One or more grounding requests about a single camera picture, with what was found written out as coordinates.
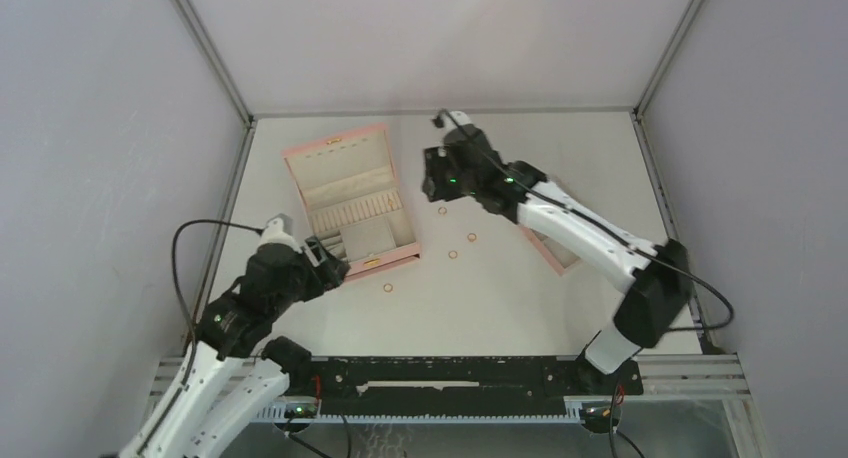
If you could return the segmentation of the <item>pink jewelry box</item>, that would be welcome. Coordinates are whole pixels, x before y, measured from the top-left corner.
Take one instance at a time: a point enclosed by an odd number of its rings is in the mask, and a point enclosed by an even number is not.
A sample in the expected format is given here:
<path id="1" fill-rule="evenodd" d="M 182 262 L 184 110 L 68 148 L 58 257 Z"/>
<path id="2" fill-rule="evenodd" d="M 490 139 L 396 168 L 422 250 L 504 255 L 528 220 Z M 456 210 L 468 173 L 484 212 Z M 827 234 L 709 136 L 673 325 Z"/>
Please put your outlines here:
<path id="1" fill-rule="evenodd" d="M 350 265 L 349 281 L 420 259 L 386 125 L 337 133 L 282 156 L 310 231 Z"/>

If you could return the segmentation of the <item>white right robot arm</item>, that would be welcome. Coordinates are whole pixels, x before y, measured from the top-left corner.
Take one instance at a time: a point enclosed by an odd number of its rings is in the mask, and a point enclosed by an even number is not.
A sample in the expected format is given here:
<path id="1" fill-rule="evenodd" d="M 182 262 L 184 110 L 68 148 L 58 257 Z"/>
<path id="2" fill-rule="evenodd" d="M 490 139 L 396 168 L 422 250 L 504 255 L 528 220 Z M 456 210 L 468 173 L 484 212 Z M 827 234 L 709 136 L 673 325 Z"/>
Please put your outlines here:
<path id="1" fill-rule="evenodd" d="M 434 122 L 441 143 L 424 151 L 422 191 L 431 202 L 470 197 L 487 212 L 538 232 L 599 271 L 622 294 L 610 324 L 579 355 L 579 384 L 605 393 L 619 368 L 655 347 L 688 306 L 692 281 L 686 250 L 655 244 L 616 227 L 523 161 L 505 163 L 471 123 Z"/>

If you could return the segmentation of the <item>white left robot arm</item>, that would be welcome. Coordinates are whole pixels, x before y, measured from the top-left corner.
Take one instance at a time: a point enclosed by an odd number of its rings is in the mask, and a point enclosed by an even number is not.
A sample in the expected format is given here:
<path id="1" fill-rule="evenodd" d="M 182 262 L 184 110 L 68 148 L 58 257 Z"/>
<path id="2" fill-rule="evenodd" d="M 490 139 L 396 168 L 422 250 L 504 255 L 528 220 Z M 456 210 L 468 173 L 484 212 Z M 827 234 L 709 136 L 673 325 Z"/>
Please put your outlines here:
<path id="1" fill-rule="evenodd" d="M 340 287 L 349 270 L 315 237 L 304 246 L 288 235 L 262 240 L 205 309 L 177 376 L 119 456 L 210 457 L 273 398 L 305 392 L 311 352 L 270 333 L 293 304 Z"/>

